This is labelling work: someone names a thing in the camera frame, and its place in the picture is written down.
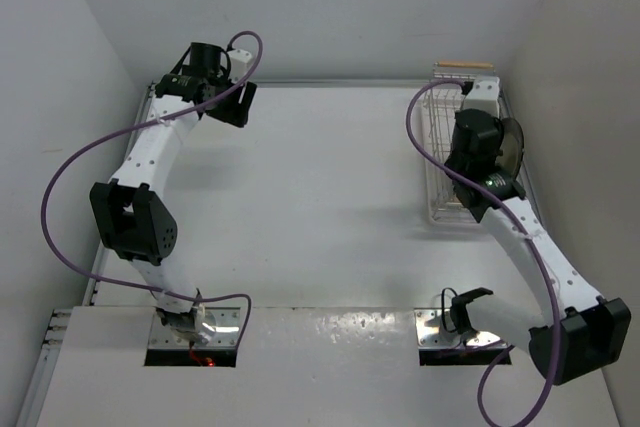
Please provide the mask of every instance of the rectangular cutout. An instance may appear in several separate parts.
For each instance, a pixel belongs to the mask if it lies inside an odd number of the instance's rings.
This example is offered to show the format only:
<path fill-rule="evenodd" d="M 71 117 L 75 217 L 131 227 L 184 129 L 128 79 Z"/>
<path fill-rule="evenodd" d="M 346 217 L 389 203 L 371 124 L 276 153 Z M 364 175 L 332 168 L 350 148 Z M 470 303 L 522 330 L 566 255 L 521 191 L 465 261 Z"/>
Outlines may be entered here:
<path fill-rule="evenodd" d="M 147 350 L 144 359 L 145 367 L 231 367 L 235 368 L 237 351 L 230 350 L 195 350 L 201 363 L 198 363 L 186 349 L 181 350 Z"/>
<path fill-rule="evenodd" d="M 455 351 L 420 350 L 420 365 L 489 365 L 504 349 L 458 349 Z M 507 355 L 499 365 L 511 365 Z"/>

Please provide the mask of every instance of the black joint housing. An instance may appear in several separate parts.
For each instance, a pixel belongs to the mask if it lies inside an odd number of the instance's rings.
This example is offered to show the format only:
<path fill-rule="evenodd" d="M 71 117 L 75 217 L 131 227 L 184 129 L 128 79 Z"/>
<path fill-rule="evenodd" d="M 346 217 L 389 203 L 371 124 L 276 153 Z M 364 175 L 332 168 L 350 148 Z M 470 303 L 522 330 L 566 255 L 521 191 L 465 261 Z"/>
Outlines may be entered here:
<path fill-rule="evenodd" d="M 622 299 L 598 300 L 582 312 L 573 309 L 560 322 L 561 344 L 555 385 L 561 385 L 617 361 L 627 335 L 631 312 Z M 551 360 L 553 329 L 530 330 L 529 355 L 546 377 Z"/>
<path fill-rule="evenodd" d="M 126 260 L 160 265 L 173 251 L 178 226 L 160 198 L 140 187 L 96 182 L 89 194 L 102 243 Z"/>

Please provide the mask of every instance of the cable clip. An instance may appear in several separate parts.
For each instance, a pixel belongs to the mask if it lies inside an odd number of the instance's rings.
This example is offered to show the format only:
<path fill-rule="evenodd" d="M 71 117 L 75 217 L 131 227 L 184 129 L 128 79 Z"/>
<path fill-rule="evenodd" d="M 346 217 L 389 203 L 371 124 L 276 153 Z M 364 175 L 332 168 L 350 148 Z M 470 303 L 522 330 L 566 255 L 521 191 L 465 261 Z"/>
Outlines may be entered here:
<path fill-rule="evenodd" d="M 522 232 L 516 232 L 516 235 L 523 240 L 535 240 L 536 238 L 542 235 L 542 230 L 538 229 L 533 232 L 529 232 L 528 234 L 523 234 Z"/>
<path fill-rule="evenodd" d="M 155 121 L 158 124 L 162 124 L 162 125 L 169 125 L 169 121 L 164 120 L 161 116 L 160 113 L 156 110 L 156 106 L 153 105 L 153 103 L 151 104 L 151 112 L 153 113 L 153 116 L 155 117 Z"/>

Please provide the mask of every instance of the white platform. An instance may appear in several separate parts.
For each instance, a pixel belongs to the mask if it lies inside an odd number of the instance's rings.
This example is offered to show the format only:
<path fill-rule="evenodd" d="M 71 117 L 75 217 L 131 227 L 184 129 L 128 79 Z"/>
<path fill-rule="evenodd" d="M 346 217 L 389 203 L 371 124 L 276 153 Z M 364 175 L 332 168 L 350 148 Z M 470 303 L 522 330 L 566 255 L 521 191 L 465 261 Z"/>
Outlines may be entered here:
<path fill-rule="evenodd" d="M 427 307 L 445 286 L 484 286 L 535 306 L 477 227 L 430 224 L 425 167 L 404 116 L 417 87 L 258 90 L 242 130 L 204 119 L 176 160 L 165 204 L 172 254 L 203 295 L 258 306 Z M 416 112 L 416 128 L 420 119 Z M 104 274 L 140 281 L 113 252 Z M 100 285 L 97 305 L 152 305 Z"/>
<path fill-rule="evenodd" d="M 256 309 L 235 369 L 144 367 L 153 315 L 76 308 L 38 426 L 483 425 L 483 368 L 420 367 L 411 311 Z M 543 382 L 526 355 L 512 360 L 487 387 L 501 425 L 526 413 Z M 531 425 L 617 426 L 602 374 L 555 388 Z"/>

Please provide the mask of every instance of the white surface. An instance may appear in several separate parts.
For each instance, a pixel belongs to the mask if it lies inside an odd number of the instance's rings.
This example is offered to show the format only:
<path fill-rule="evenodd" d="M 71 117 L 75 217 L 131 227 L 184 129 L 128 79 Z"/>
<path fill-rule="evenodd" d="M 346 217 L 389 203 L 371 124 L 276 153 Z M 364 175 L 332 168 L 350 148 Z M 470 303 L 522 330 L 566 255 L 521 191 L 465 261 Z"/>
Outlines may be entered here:
<path fill-rule="evenodd" d="M 507 83 L 549 232 L 635 316 L 605 373 L 630 427 L 640 425 L 638 32 L 638 0 L 546 0 Z"/>
<path fill-rule="evenodd" d="M 175 95 L 154 97 L 145 122 L 189 107 L 193 107 L 193 102 L 183 102 Z M 117 179 L 118 185 L 134 188 L 147 184 L 162 199 L 173 162 L 198 120 L 198 114 L 192 112 L 174 120 L 160 120 L 157 127 L 140 132 L 129 156 L 110 180 Z"/>
<path fill-rule="evenodd" d="M 76 308 L 38 426 L 483 425 L 483 367 L 420 367 L 413 311 L 256 309 L 235 369 L 144 367 L 153 315 Z M 487 386 L 500 425 L 526 414 L 543 384 L 527 356 L 512 361 Z M 555 388 L 532 425 L 616 426 L 602 374 Z"/>
<path fill-rule="evenodd" d="M 191 41 L 246 28 L 265 41 L 261 78 L 421 78 L 443 58 L 504 67 L 541 1 L 87 0 L 140 87 Z"/>
<path fill-rule="evenodd" d="M 42 239 L 45 186 L 74 150 L 130 125 L 140 92 L 84 0 L 0 0 L 0 11 L 0 426 L 13 426 L 52 309 L 74 305 L 86 285 Z M 89 188 L 123 147 L 79 161 L 51 199 L 53 236 L 81 265 L 98 241 Z"/>
<path fill-rule="evenodd" d="M 597 298 L 602 294 L 591 286 L 571 265 L 553 239 L 538 222 L 531 204 L 527 199 L 509 199 L 505 205 L 518 217 L 538 249 L 553 284 L 558 299 L 558 308 L 564 317 L 566 309 L 573 307 L 578 312 L 598 305 Z M 490 232 L 509 255 L 515 267 L 526 280 L 542 310 L 546 325 L 553 323 L 551 302 L 547 285 L 540 274 L 540 266 L 531 253 L 523 234 L 514 231 L 511 220 L 502 210 L 488 209 L 481 225 Z"/>
<path fill-rule="evenodd" d="M 483 286 L 537 308 L 482 229 L 427 220 L 424 164 L 404 127 L 416 90 L 262 88 L 245 129 L 203 119 L 167 182 L 171 261 L 203 296 L 243 291 L 258 306 L 427 307 L 443 287 Z M 141 280 L 105 257 L 104 275 Z M 97 304 L 153 299 L 101 284 Z"/>

